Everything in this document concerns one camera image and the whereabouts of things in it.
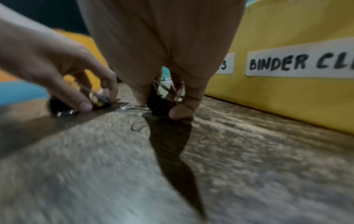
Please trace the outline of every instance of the hand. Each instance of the hand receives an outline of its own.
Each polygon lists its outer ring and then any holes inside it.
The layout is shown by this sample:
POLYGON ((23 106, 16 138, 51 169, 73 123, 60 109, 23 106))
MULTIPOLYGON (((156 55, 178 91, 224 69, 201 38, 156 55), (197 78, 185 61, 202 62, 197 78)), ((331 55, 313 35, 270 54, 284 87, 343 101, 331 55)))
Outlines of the hand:
POLYGON ((85 91, 77 91, 63 77, 72 75, 77 82, 91 89, 84 72, 88 69, 100 78, 102 88, 108 89, 110 101, 115 101, 118 94, 115 73, 85 46, 2 5, 0 13, 3 16, 0 17, 0 68, 47 88, 50 94, 80 112, 91 111, 92 102, 85 96, 85 91))
POLYGON ((193 115, 234 39, 246 0, 78 0, 98 48, 144 106, 162 66, 183 102, 171 119, 193 115))

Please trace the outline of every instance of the dark background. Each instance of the dark background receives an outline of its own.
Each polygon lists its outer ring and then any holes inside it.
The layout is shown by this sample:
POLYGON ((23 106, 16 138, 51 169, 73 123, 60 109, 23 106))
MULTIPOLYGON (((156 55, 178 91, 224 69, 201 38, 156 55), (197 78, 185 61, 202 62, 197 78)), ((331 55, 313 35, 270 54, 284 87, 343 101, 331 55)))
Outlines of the dark background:
POLYGON ((0 3, 51 28, 88 34, 76 0, 0 0, 0 3))

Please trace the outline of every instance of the handwritten label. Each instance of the handwritten label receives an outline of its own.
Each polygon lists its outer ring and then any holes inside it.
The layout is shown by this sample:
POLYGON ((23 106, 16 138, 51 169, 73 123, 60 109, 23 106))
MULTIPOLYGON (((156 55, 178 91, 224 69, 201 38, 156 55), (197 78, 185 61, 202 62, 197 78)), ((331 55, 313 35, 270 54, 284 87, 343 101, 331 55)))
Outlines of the handwritten label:
POLYGON ((233 67, 235 65, 235 53, 226 55, 224 61, 221 63, 216 74, 233 74, 233 67))
POLYGON ((250 52, 246 75, 354 79, 354 38, 250 52))

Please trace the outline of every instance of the blue surface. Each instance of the blue surface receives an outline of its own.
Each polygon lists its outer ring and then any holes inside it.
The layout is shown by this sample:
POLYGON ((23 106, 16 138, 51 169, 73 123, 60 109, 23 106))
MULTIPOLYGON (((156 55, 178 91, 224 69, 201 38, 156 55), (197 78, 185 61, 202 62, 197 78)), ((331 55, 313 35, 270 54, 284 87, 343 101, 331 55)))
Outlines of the blue surface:
POLYGON ((24 81, 0 82, 0 106, 47 98, 45 88, 24 81))

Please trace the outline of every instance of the black letter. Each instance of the black letter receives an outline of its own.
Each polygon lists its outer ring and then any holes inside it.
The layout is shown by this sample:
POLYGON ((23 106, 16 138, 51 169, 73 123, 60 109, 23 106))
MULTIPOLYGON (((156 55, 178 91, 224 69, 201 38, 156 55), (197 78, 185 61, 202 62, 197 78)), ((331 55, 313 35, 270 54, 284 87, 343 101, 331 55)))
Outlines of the black letter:
POLYGON ((223 61, 223 62, 222 62, 222 65, 225 66, 225 67, 221 67, 221 69, 222 69, 222 70, 225 70, 226 67, 227 67, 227 66, 226 66, 226 61, 223 61))
POLYGON ((281 66, 281 60, 279 58, 273 58, 271 71, 277 70, 281 66))
POLYGON ((302 69, 306 68, 305 61, 307 59, 309 59, 309 55, 307 55, 307 54, 296 56, 294 69, 298 69, 300 64, 301 64, 302 69))
POLYGON ((340 53, 340 54, 338 55, 336 64, 334 65, 334 68, 335 68, 335 69, 345 68, 345 67, 348 66, 347 64, 344 64, 344 61, 345 61, 345 59, 346 59, 346 56, 347 56, 347 53, 346 53, 346 52, 340 53))
POLYGON ((265 61, 265 59, 262 59, 261 70, 263 70, 264 68, 269 69, 271 60, 271 57, 269 57, 267 61, 265 61))
POLYGON ((261 69, 261 59, 258 60, 257 70, 261 69))
POLYGON ((320 57, 320 59, 317 62, 317 68, 319 69, 323 69, 323 68, 328 68, 328 65, 324 65, 323 62, 327 59, 327 58, 333 58, 334 54, 333 53, 326 53, 324 54, 322 57, 320 57))
POLYGON ((255 70, 256 68, 257 68, 256 60, 252 59, 250 63, 250 70, 255 70))
POLYGON ((283 64, 281 65, 281 69, 283 71, 289 71, 290 70, 290 68, 287 68, 287 65, 292 63, 292 58, 293 57, 294 56, 290 55, 290 56, 287 56, 287 57, 283 58, 283 64))

